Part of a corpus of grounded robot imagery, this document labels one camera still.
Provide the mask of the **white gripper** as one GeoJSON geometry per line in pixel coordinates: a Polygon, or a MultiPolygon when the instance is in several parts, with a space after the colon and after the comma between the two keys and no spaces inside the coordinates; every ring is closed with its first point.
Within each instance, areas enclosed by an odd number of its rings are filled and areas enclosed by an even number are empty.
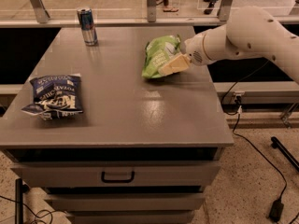
{"type": "Polygon", "coordinates": [[[205,34],[200,33],[184,41],[186,54],[179,53],[169,62],[163,64],[158,73],[163,76],[169,76],[188,69],[191,61],[194,65],[201,66],[208,64],[208,57],[204,49],[205,34]]]}

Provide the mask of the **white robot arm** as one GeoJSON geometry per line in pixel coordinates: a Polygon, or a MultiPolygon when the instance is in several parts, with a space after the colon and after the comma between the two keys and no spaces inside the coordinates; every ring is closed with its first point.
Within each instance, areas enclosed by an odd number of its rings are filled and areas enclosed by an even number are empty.
{"type": "Polygon", "coordinates": [[[205,30],[185,41],[185,52],[158,69],[162,76],[184,71],[190,65],[221,60],[264,57],[299,83],[299,36],[289,32],[260,7],[242,7],[222,26],[205,30]]]}

